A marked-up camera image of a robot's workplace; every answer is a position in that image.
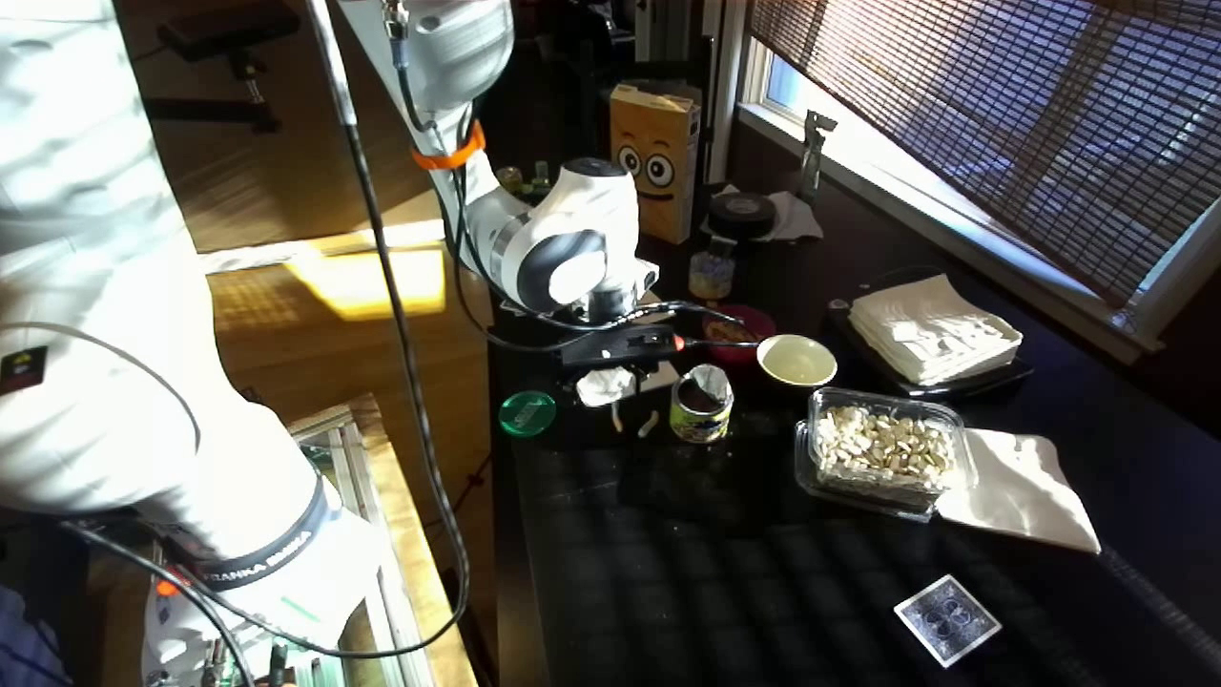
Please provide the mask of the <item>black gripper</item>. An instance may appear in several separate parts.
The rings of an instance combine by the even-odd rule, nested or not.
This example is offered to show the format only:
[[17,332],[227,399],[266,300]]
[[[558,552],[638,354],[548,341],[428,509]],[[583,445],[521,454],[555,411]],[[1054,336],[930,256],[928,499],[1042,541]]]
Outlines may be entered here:
[[619,332],[576,336],[560,347],[569,370],[624,368],[645,357],[667,357],[679,344],[667,327],[629,323]]

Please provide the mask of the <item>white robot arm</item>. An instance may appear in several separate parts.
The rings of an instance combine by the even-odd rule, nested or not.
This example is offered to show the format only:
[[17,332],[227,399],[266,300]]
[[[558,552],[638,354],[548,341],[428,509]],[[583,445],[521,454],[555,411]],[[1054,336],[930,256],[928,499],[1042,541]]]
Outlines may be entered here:
[[[453,260],[579,336],[654,305],[624,163],[573,162],[535,205],[489,163],[474,99],[508,67],[512,0],[311,4],[390,88]],[[376,531],[223,368],[110,0],[0,0],[0,361],[0,499],[156,533],[176,592],[144,606],[143,687],[254,687],[266,649],[344,634]]]

